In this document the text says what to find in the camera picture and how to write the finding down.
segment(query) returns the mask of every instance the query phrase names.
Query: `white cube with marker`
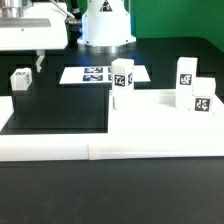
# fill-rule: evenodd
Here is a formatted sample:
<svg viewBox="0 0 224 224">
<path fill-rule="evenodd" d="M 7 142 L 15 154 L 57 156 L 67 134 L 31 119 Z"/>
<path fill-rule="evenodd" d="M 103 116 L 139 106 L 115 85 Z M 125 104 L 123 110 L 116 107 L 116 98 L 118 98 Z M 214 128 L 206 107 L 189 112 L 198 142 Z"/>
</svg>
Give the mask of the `white cube with marker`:
<svg viewBox="0 0 224 224">
<path fill-rule="evenodd" d="M 16 69 L 10 77 L 12 90 L 27 90 L 32 82 L 32 71 L 30 68 Z"/>
<path fill-rule="evenodd" d="M 193 83 L 191 111 L 212 112 L 215 89 L 214 78 L 197 77 Z"/>
<path fill-rule="evenodd" d="M 134 90 L 133 69 L 132 59 L 118 58 L 111 63 L 114 101 L 119 101 L 119 105 L 123 105 L 124 108 L 128 107 Z"/>
<path fill-rule="evenodd" d="M 190 110 L 192 84 L 196 78 L 197 58 L 180 57 L 176 75 L 176 108 Z"/>
</svg>

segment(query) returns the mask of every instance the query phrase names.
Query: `white platform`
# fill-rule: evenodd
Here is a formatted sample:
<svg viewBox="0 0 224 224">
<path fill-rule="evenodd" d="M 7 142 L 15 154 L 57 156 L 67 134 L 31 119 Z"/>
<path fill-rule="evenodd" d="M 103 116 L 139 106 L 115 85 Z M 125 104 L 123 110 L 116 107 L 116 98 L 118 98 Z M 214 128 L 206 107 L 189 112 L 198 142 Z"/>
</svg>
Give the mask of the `white platform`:
<svg viewBox="0 0 224 224">
<path fill-rule="evenodd" d="M 65 67 L 60 84 L 87 84 L 87 83 L 110 83 L 111 80 L 108 79 L 108 75 L 111 73 L 108 72 L 110 66 L 95 66 L 95 67 Z M 102 68 L 102 73 L 88 73 L 85 74 L 85 68 Z M 83 81 L 84 75 L 102 75 L 102 81 Z M 134 82 L 149 82 L 150 78 L 146 71 L 144 65 L 135 65 L 133 71 L 133 80 Z"/>
<path fill-rule="evenodd" d="M 222 102 L 201 114 L 177 110 L 174 99 L 175 90 L 136 90 L 118 111 L 110 96 L 109 133 L 0 136 L 0 161 L 224 156 Z"/>
</svg>

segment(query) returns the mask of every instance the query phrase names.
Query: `printed marker sheet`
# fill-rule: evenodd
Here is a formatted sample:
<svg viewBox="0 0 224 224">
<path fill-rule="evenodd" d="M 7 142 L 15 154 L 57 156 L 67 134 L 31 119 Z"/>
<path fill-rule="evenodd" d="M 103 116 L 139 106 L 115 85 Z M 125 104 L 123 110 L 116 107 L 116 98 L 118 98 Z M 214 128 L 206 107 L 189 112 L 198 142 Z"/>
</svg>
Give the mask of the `printed marker sheet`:
<svg viewBox="0 0 224 224">
<path fill-rule="evenodd" d="M 150 78 L 144 65 L 135 65 L 134 82 L 149 82 Z M 111 66 L 65 67 L 60 84 L 87 84 L 112 82 Z"/>
</svg>

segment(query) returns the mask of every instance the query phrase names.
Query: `green background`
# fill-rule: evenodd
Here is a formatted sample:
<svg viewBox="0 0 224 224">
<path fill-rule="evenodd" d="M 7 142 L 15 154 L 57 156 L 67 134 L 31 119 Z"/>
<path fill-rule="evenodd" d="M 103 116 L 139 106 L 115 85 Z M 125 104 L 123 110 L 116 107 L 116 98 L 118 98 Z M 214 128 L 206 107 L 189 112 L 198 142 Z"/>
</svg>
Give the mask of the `green background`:
<svg viewBox="0 0 224 224">
<path fill-rule="evenodd" d="M 87 0 L 77 2 L 84 13 Z M 224 0 L 132 0 L 130 8 L 137 38 L 201 37 L 224 51 Z"/>
</svg>

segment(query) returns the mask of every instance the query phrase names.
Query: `black surface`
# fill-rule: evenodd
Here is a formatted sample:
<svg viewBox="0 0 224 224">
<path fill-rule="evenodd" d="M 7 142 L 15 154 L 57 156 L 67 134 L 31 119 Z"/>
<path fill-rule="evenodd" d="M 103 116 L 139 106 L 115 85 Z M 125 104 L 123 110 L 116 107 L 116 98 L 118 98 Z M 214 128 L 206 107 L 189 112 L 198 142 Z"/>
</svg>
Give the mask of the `black surface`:
<svg viewBox="0 0 224 224">
<path fill-rule="evenodd" d="M 175 88 L 180 56 L 198 57 L 198 76 L 215 77 L 223 99 L 224 53 L 203 39 L 142 39 L 116 56 L 49 51 L 25 93 L 9 77 L 34 68 L 35 52 L 2 52 L 0 95 L 16 111 L 2 134 L 106 132 L 110 86 L 59 86 L 64 67 L 132 58 L 152 78 L 136 88 Z M 223 224 L 223 189 L 222 157 L 0 163 L 0 224 Z"/>
<path fill-rule="evenodd" d="M 223 224 L 224 160 L 0 164 L 0 223 Z"/>
<path fill-rule="evenodd" d="M 109 84 L 59 85 L 68 66 L 110 66 L 118 57 L 145 65 L 151 83 L 135 88 L 175 88 L 177 60 L 197 57 L 197 76 L 215 77 L 216 94 L 224 95 L 224 53 L 204 39 L 139 39 L 134 49 L 119 54 L 93 54 L 70 45 L 47 51 L 41 73 L 35 73 L 35 51 L 0 54 L 0 95 L 12 95 L 15 113 L 1 134 L 107 132 Z M 12 92 L 9 77 L 16 68 L 30 67 L 33 83 L 28 91 Z"/>
</svg>

